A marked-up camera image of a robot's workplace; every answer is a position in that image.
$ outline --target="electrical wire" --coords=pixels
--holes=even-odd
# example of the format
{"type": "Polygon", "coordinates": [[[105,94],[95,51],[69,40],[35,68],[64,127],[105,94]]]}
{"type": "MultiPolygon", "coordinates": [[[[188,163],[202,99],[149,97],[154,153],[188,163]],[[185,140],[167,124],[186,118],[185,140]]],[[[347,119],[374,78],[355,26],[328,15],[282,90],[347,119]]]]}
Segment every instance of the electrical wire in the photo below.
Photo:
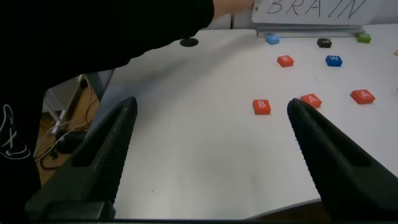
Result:
{"type": "MultiPolygon", "coordinates": [[[[78,125],[78,126],[72,128],[71,130],[69,130],[67,133],[65,133],[65,134],[64,134],[63,136],[61,136],[60,138],[58,138],[58,140],[55,141],[55,143],[52,145],[52,147],[51,147],[49,150],[46,150],[43,154],[41,154],[40,156],[38,156],[38,157],[35,158],[35,161],[36,161],[36,162],[39,161],[41,158],[44,158],[44,156],[47,155],[47,154],[58,144],[58,142],[59,142],[60,140],[62,140],[66,135],[68,135],[69,133],[71,133],[72,131],[74,131],[74,130],[76,130],[76,129],[78,129],[78,128],[82,128],[82,127],[85,127],[85,126],[90,126],[89,122],[87,121],[87,114],[88,114],[88,110],[90,109],[90,106],[91,106],[96,100],[95,100],[94,102],[92,102],[92,104],[90,104],[90,101],[91,101],[91,88],[90,88],[90,84],[88,83],[87,80],[86,80],[86,82],[87,82],[88,90],[90,91],[90,97],[88,98],[87,110],[86,110],[86,115],[85,115],[86,124],[78,125]]],[[[62,125],[68,124],[68,123],[72,123],[72,122],[74,122],[74,121],[76,121],[76,120],[74,119],[74,120],[71,120],[71,121],[62,123],[62,125]]],[[[43,136],[43,138],[44,138],[46,135],[48,135],[49,131],[52,130],[52,129],[54,129],[55,127],[57,127],[57,126],[54,126],[54,127],[50,128],[50,129],[45,133],[45,135],[43,136]]]]}
{"type": "Polygon", "coordinates": [[[40,130],[41,131],[44,131],[44,126],[42,126],[42,124],[39,124],[40,126],[39,126],[39,134],[40,134],[40,130]]]}
{"type": "Polygon", "coordinates": [[[44,158],[45,158],[45,156],[40,159],[40,166],[43,168],[43,170],[51,171],[51,170],[57,170],[59,167],[61,167],[61,166],[55,166],[55,167],[47,167],[47,166],[45,166],[44,165],[44,158]]]}
{"type": "Polygon", "coordinates": [[[90,110],[90,108],[91,108],[91,106],[93,106],[93,104],[96,102],[96,101],[98,101],[98,104],[100,103],[100,101],[98,100],[98,99],[96,99],[95,101],[93,101],[89,106],[88,106],[88,109],[86,110],[86,116],[85,116],[85,119],[86,119],[86,123],[87,124],[90,124],[91,122],[88,122],[88,120],[87,120],[87,115],[88,115],[88,112],[89,112],[89,110],[90,110]]]}

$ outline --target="person's arm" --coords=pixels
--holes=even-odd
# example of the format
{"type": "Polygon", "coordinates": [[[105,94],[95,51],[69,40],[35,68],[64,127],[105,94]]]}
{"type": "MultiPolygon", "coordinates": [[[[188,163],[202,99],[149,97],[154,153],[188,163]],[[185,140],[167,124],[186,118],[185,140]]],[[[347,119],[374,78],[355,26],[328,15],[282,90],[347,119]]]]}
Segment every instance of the person's arm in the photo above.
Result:
{"type": "Polygon", "coordinates": [[[51,61],[46,66],[79,74],[120,67],[148,50],[194,36],[212,20],[247,8],[253,0],[44,2],[37,8],[38,36],[47,39],[44,61],[51,61]]]}

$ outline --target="whiteboard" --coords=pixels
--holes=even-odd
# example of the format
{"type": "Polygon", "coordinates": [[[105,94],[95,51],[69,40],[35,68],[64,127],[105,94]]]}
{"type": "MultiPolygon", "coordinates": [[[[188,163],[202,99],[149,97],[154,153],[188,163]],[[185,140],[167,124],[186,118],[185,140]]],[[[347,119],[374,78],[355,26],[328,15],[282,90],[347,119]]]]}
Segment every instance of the whiteboard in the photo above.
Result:
{"type": "Polygon", "coordinates": [[[384,0],[256,0],[256,23],[365,25],[384,0]]]}

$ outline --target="cable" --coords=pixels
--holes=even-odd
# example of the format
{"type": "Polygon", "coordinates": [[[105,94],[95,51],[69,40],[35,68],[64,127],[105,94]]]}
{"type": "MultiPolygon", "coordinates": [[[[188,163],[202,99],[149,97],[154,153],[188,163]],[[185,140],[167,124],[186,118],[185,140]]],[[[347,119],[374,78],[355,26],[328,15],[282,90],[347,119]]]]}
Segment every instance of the cable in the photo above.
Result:
{"type": "MultiPolygon", "coordinates": [[[[38,156],[38,157],[35,159],[36,162],[37,162],[39,159],[43,158],[45,155],[47,155],[47,154],[58,144],[58,142],[59,142],[61,139],[63,139],[66,135],[68,135],[69,133],[71,133],[71,132],[74,131],[75,129],[82,128],[82,127],[87,126],[87,125],[90,126],[89,122],[87,121],[87,113],[88,113],[88,110],[90,109],[90,106],[91,106],[95,101],[94,101],[92,104],[90,104],[90,101],[91,101],[91,88],[90,88],[90,84],[88,83],[87,80],[86,80],[86,82],[87,82],[88,90],[90,91],[90,97],[88,98],[87,110],[86,110],[86,115],[85,115],[86,124],[78,125],[78,126],[72,128],[71,130],[69,130],[69,131],[68,131],[67,133],[65,133],[63,136],[61,136],[58,140],[55,141],[55,143],[52,145],[52,147],[51,147],[49,150],[47,150],[46,152],[44,152],[43,154],[41,154],[40,156],[38,156]]],[[[68,122],[63,123],[62,125],[67,124],[67,123],[72,123],[72,122],[74,122],[74,121],[75,121],[75,120],[68,121],[68,122]]],[[[45,135],[43,136],[43,138],[44,138],[44,137],[48,134],[48,132],[49,132],[51,129],[53,129],[53,128],[55,128],[55,126],[52,127],[52,128],[50,128],[50,129],[45,133],[45,135]]]]}
{"type": "Polygon", "coordinates": [[[86,119],[86,123],[87,123],[87,124],[90,124],[90,123],[91,123],[91,122],[88,122],[88,120],[87,120],[88,112],[90,111],[91,106],[93,106],[93,104],[94,104],[96,101],[98,101],[98,103],[100,103],[100,101],[99,101],[98,99],[96,99],[95,101],[93,101],[93,102],[88,106],[88,109],[87,109],[87,111],[86,111],[85,119],[86,119]]]}
{"type": "Polygon", "coordinates": [[[72,128],[71,130],[69,130],[67,133],[65,133],[63,136],[61,136],[58,140],[56,140],[55,143],[51,146],[51,148],[50,148],[47,152],[45,152],[45,153],[43,153],[41,156],[37,157],[37,158],[36,158],[36,161],[38,161],[39,159],[41,159],[41,158],[43,158],[45,155],[47,155],[49,152],[51,152],[51,150],[58,144],[58,142],[59,142],[60,140],[62,140],[67,134],[71,133],[71,132],[74,131],[75,129],[82,128],[82,127],[84,127],[84,126],[86,126],[86,125],[87,125],[87,124],[82,124],[82,125],[76,126],[76,127],[72,128]]]}
{"type": "Polygon", "coordinates": [[[44,131],[44,126],[42,126],[42,124],[39,124],[40,126],[39,126],[39,134],[40,134],[40,130],[41,131],[44,131]]]}
{"type": "Polygon", "coordinates": [[[71,120],[71,121],[64,122],[64,123],[55,125],[54,127],[50,128],[50,129],[43,135],[42,139],[41,139],[41,140],[39,139],[39,148],[41,147],[41,145],[42,145],[42,143],[43,143],[43,139],[49,134],[49,132],[50,132],[51,130],[53,130],[54,128],[57,128],[57,127],[59,127],[59,126],[63,126],[63,125],[65,125],[65,124],[73,123],[73,122],[75,122],[75,121],[76,121],[76,119],[73,119],[73,120],[71,120]]]}
{"type": "Polygon", "coordinates": [[[57,170],[59,167],[61,167],[61,166],[56,166],[56,167],[46,167],[46,166],[44,166],[44,158],[45,158],[45,156],[40,159],[40,166],[43,168],[43,170],[48,170],[48,171],[57,170]]]}

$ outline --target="green block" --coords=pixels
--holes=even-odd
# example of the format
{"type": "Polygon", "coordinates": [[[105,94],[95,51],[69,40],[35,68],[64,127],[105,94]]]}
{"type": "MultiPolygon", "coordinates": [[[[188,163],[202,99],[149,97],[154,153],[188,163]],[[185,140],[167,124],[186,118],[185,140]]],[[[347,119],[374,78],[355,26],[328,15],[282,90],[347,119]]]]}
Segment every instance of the green block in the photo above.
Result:
{"type": "Polygon", "coordinates": [[[372,40],[372,37],[369,34],[360,33],[358,34],[358,42],[368,44],[372,40]]]}

